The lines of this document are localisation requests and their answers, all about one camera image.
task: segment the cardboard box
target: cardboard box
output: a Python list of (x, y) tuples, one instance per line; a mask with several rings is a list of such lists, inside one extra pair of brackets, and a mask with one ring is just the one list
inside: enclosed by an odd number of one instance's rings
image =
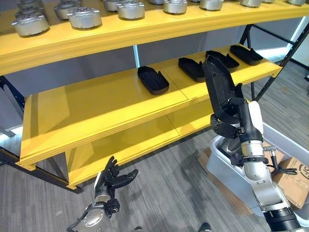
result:
[[(271, 146), (269, 143), (267, 142), (263, 142), (263, 146)], [(266, 151), (264, 152), (264, 155), (265, 157), (268, 159), (268, 164), (269, 165), (272, 165), (272, 160), (271, 160), (271, 157), (270, 157), (270, 152), (269, 151)], [(284, 154), (278, 150), (276, 150), (276, 157), (277, 157), (277, 163), (280, 163), (283, 158), (284, 158)], [(269, 171), (272, 173), (275, 169), (272, 168), (272, 167), (268, 167)]]
[(309, 168), (294, 157), (282, 161), (279, 166), (297, 168), (297, 175), (279, 173), (272, 179), (281, 187), (291, 205), (301, 209), (309, 192)]

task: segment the metal bracket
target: metal bracket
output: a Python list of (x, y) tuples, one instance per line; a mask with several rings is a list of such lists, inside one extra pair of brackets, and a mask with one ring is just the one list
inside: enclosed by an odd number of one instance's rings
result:
[(4, 76), (0, 76), (0, 88), (8, 96), (14, 109), (23, 120), (25, 109), (24, 96)]
[(29, 171), (23, 167), (18, 166), (16, 163), (19, 161), (19, 157), (17, 155), (14, 155), (13, 153), (9, 152), (8, 150), (4, 149), (0, 146), (0, 162), (3, 162), (13, 168), (16, 168), (24, 173), (27, 173), (31, 176), (34, 176), (36, 178), (39, 178), (43, 181), (46, 181), (50, 184), (56, 185), (60, 188), (66, 189), (68, 191), (74, 192), (74, 193), (81, 193), (83, 192), (83, 189), (80, 187), (77, 187), (76, 189), (71, 189), (67, 187), (69, 185), (68, 181), (65, 179), (61, 179), (60, 177), (51, 174), (47, 171), (45, 171), (42, 168), (36, 167), (35, 170)]
[[(286, 56), (283, 58), (283, 60), (280, 63), (280, 66), (282, 69), (277, 74), (277, 76), (282, 72), (283, 68), (286, 66), (286, 64), (291, 60), (292, 56), (296, 52), (296, 50), (299, 48), (299, 46), (302, 44), (306, 36), (309, 34), (309, 23), (306, 25), (304, 30), (299, 35), (298, 39), (293, 43), (290, 51), (286, 54)], [(275, 81), (275, 77), (270, 77), (269, 80), (266, 82), (266, 84), (263, 86), (261, 91), (256, 96), (255, 100), (258, 101), (261, 99), (261, 97), (264, 95), (264, 93), (268, 90), (270, 85)]]
[(12, 131), (6, 131), (1, 125), (0, 125), (0, 133), (5, 134), (8, 137), (13, 137), (15, 135)]
[[(286, 54), (286, 56), (284, 57), (284, 59), (281, 61), (280, 66), (282, 67), (282, 69), (286, 66), (287, 62), (291, 60), (292, 56), (294, 55), (294, 53), (296, 52), (296, 50), (299, 48), (299, 46), (301, 45), (301, 43), (304, 41), (304, 39), (306, 38), (306, 36), (309, 34), (309, 23), (306, 25), (305, 29), (302, 31), (302, 33), (299, 35), (298, 39), (293, 42), (290, 40), (287, 40), (275, 33), (272, 33), (266, 29), (261, 28), (260, 26), (257, 26), (255, 24), (248, 24), (242, 34), (242, 37), (240, 39), (240, 44), (244, 45), (245, 41), (247, 40), (247, 44), (248, 47), (251, 48), (251, 39), (250, 39), (250, 29), (252, 27), (255, 27), (265, 33), (268, 33), (280, 40), (283, 40), (289, 44), (292, 44), (292, 47), (290, 49), (290, 51)], [(266, 84), (263, 86), (263, 88), (261, 89), (261, 91), (258, 93), (257, 96), (255, 96), (254, 93), (254, 82), (251, 82), (251, 97), (252, 97), (252, 101), (259, 101), (261, 99), (261, 97), (263, 96), (263, 94), (268, 90), (268, 88), (270, 87), (270, 85), (274, 82), (275, 77), (276, 76), (272, 76), (269, 78), (269, 80), (266, 82)]]

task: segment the black cable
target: black cable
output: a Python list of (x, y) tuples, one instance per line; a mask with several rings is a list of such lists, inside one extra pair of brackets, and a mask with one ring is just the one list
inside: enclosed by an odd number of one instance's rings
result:
[(273, 174), (284, 173), (288, 175), (297, 175), (297, 168), (285, 168), (284, 169), (282, 167), (279, 167), (276, 156), (271, 156), (271, 160), (272, 160), (273, 165), (267, 165), (267, 167), (272, 167), (275, 169), (273, 171)]
[(273, 174), (284, 173), (288, 175), (297, 175), (297, 168), (282, 168), (278, 167), (277, 169), (273, 165), (267, 165), (267, 167), (272, 167), (275, 170), (272, 172)]

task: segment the gray wall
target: gray wall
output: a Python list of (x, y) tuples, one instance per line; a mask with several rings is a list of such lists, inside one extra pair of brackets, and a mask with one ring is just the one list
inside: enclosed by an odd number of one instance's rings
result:
[[(15, 1), (0, 0), (0, 11), (15, 8)], [(300, 19), (282, 20), (260, 24), (266, 29), (291, 38)], [(210, 50), (219, 46), (237, 43), (244, 26), (182, 36), (138, 46), (140, 64), (147, 65), (163, 60)], [(255, 49), (286, 46), (263, 32), (252, 31), (252, 46)], [(133, 48), (127, 47), (68, 59), (52, 64), (15, 72), (6, 78), (24, 95), (59, 86), (107, 75), (135, 67)], [(14, 112), (7, 97), (0, 91), (0, 125), (11, 128), (22, 121)]]

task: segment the yellow shelf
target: yellow shelf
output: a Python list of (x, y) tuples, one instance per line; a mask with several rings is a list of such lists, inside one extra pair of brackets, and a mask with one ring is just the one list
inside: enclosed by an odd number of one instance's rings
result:
[[(229, 53), (230, 56), (239, 63), (238, 69), (231, 73), (235, 85), (238, 83), (247, 84), (266, 76), (277, 76), (281, 70), (280, 66), (268, 61), (267, 59), (263, 59), (261, 64), (256, 66), (248, 65), (234, 56), (229, 51), (229, 48), (230, 46), (226, 46), (214, 49), (214, 51), (221, 52), (224, 55)], [(203, 62), (205, 60), (205, 52), (200, 52), (185, 57), (193, 59), (199, 63), (200, 61)], [(209, 96), (205, 83), (197, 83), (191, 78), (188, 78), (188, 76), (177, 66), (177, 64), (178, 60), (173, 59), (158, 63), (158, 66), (164, 71), (164, 73), (166, 73), (167, 76), (170, 77), (170, 79), (188, 99), (203, 100), (208, 98)]]
[(145, 18), (125, 21), (117, 13), (106, 12), (100, 0), (84, 0), (85, 6), (100, 9), (103, 26), (93, 30), (73, 30), (68, 21), (57, 19), (53, 7), (46, 4), (50, 30), (30, 38), (21, 38), (11, 26), (17, 9), (0, 14), (0, 75), (64, 59), (116, 48), (143, 44), (204, 31), (251, 23), (296, 18), (308, 15), (309, 5), (293, 6), (283, 0), (262, 3), (259, 8), (225, 2), (218, 12), (204, 11), (189, 3), (182, 15), (166, 14), (162, 6), (145, 4)]
[(213, 113), (210, 99), (192, 104), (167, 115), (176, 131), (185, 137), (205, 127), (210, 126)]
[(122, 165), (209, 126), (211, 113), (210, 101), (202, 101), (66, 151), (69, 187), (95, 177), (111, 156)]
[[(226, 53), (228, 49), (218, 51)], [(205, 59), (204, 55), (199, 53), (187, 57), (200, 61)], [(239, 69), (232, 74), (235, 83), (249, 83), (276, 74), (281, 69), (267, 60), (257, 66), (238, 61)], [(137, 70), (132, 69), (29, 96), (18, 164), (33, 170), (34, 163), (65, 150), (209, 98), (206, 84), (196, 83), (185, 75), (178, 68), (178, 59), (151, 67), (161, 70), (169, 81), (167, 93), (151, 95), (138, 79)]]
[(162, 116), (103, 139), (66, 151), (70, 187), (96, 176), (114, 155), (119, 165), (171, 143), (177, 131)]

